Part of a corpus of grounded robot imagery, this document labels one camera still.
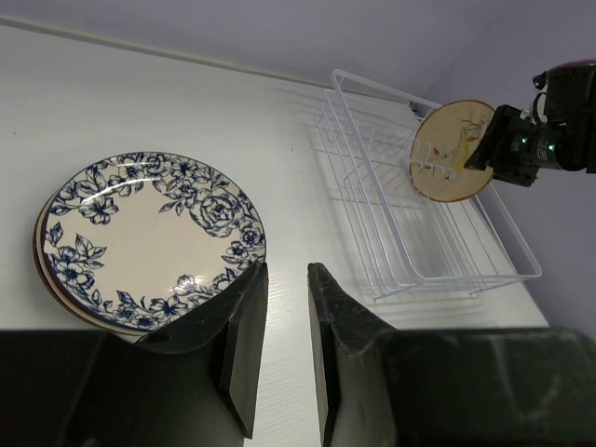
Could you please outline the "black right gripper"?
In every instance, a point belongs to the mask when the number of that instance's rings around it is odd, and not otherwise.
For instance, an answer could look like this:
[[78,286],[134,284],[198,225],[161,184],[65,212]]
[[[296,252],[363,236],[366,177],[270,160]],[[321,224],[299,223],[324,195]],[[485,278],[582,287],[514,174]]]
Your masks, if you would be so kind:
[[496,108],[466,169],[492,168],[494,178],[532,185],[542,169],[595,172],[595,62],[572,61],[533,77],[527,117]]

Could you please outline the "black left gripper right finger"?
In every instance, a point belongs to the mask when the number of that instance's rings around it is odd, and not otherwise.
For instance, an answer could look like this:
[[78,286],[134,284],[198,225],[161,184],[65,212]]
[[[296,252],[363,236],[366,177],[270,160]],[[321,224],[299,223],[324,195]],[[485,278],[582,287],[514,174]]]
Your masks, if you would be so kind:
[[559,328],[399,330],[307,268],[325,446],[591,446],[595,344]]

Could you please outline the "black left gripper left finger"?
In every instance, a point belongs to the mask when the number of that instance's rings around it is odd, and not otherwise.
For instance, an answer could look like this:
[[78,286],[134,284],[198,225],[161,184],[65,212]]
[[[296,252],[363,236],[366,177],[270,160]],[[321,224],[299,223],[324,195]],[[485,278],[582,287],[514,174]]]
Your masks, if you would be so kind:
[[5,446],[240,446],[252,436],[268,299],[255,263],[131,343],[102,331],[1,334]]

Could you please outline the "yellow brown plate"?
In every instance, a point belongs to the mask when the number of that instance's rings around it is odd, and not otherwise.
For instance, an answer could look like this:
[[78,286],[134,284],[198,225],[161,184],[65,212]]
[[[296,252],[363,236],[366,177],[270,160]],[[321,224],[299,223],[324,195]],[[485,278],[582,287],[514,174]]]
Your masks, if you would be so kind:
[[430,200],[450,203],[477,195],[491,182],[491,168],[467,169],[494,116],[495,108],[462,100],[433,111],[416,131],[410,153],[415,190]]

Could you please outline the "blue white patterned plate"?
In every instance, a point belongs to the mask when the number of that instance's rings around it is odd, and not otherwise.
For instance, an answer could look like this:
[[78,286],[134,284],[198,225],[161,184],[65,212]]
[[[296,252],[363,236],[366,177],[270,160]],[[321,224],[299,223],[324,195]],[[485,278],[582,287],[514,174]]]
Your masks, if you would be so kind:
[[117,327],[163,327],[265,258],[264,225],[248,196],[187,156],[111,156],[50,200],[40,249],[50,279],[69,304]]

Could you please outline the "red and teal plate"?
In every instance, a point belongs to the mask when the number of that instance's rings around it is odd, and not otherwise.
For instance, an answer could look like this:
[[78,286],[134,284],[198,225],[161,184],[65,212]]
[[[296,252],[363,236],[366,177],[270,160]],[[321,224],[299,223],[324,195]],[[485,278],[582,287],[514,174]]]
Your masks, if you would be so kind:
[[52,298],[69,314],[72,316],[80,319],[81,321],[86,322],[87,324],[93,326],[97,329],[108,330],[111,332],[115,332],[118,334],[132,336],[141,338],[144,336],[144,332],[134,331],[127,328],[117,327],[115,325],[111,325],[105,322],[98,320],[97,318],[92,317],[91,315],[87,314],[83,310],[80,310],[73,304],[69,304],[66,298],[58,291],[58,289],[54,286],[53,281],[50,279],[50,275],[46,270],[45,263],[43,261],[43,256],[40,254],[40,249],[42,248],[41,242],[41,224],[47,215],[49,210],[51,200],[49,199],[43,206],[43,208],[39,211],[39,214],[36,218],[34,224],[34,231],[33,231],[33,241],[32,241],[32,251],[33,251],[33,258],[34,258],[34,265],[36,271],[44,284],[46,290],[50,293]]

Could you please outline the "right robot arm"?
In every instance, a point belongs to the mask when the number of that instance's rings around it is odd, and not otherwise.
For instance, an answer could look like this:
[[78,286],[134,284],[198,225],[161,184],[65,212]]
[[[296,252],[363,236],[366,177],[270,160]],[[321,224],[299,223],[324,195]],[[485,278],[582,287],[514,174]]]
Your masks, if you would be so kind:
[[595,62],[572,61],[533,78],[529,110],[496,108],[466,169],[529,187],[542,169],[595,172]]

